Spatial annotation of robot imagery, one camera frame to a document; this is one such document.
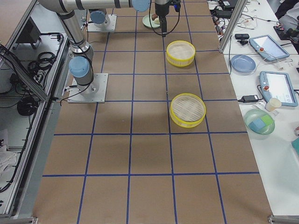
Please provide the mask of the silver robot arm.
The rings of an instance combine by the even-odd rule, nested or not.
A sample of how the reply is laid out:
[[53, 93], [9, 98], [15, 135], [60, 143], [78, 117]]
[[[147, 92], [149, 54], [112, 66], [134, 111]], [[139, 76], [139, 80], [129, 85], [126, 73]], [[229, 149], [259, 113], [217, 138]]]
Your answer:
[[[133, 7], [136, 11], [144, 12], [150, 9], [150, 0], [129, 0], [129, 7]], [[167, 32], [166, 16], [169, 13], [169, 7], [173, 5], [170, 0], [156, 0], [155, 1], [155, 14], [158, 16], [160, 22], [162, 37], [165, 37]], [[116, 26], [116, 15], [108, 15], [105, 9], [90, 10], [90, 20], [87, 26], [92, 32], [114, 32]]]
[[84, 37], [74, 11], [133, 7], [138, 12], [144, 12], [150, 7], [149, 0], [41, 0], [39, 3], [59, 17], [71, 42], [72, 59], [69, 69], [74, 69], [73, 75], [82, 87], [93, 81], [93, 50]]

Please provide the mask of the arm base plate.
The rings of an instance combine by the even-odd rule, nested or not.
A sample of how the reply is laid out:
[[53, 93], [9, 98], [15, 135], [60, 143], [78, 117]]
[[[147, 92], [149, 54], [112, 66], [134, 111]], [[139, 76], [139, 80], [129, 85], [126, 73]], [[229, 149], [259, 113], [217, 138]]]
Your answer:
[[116, 28], [116, 14], [100, 14], [92, 16], [88, 22], [88, 31], [92, 33], [114, 32]]
[[85, 90], [86, 86], [77, 86], [75, 78], [70, 89], [68, 103], [104, 103], [107, 92], [108, 73], [94, 73], [93, 82]]

